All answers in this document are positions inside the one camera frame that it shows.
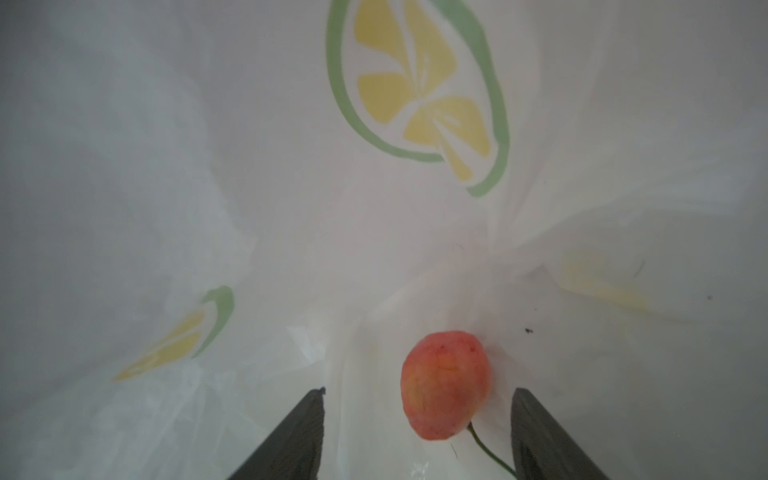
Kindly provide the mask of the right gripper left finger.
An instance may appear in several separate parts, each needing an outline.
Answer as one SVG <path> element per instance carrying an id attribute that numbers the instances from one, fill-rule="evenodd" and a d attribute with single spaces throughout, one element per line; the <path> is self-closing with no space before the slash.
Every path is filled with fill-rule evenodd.
<path id="1" fill-rule="evenodd" d="M 230 480 L 317 480 L 324 439 L 325 388 L 310 390 Z"/>

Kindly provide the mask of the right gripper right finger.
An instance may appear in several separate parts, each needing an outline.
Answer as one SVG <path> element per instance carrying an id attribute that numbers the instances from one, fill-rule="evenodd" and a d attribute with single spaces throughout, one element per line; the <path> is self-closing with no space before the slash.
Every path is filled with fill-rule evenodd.
<path id="1" fill-rule="evenodd" d="M 608 480 L 533 393 L 514 391 L 511 449 L 522 480 Z"/>

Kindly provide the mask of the white plastic bag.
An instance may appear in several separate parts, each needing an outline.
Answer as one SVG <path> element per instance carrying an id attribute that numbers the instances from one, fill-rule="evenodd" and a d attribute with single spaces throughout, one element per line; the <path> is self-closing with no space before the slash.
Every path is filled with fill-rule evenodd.
<path id="1" fill-rule="evenodd" d="M 1 475 L 502 479 L 475 335 L 612 479 L 767 475 L 763 1 L 5 1 Z"/>

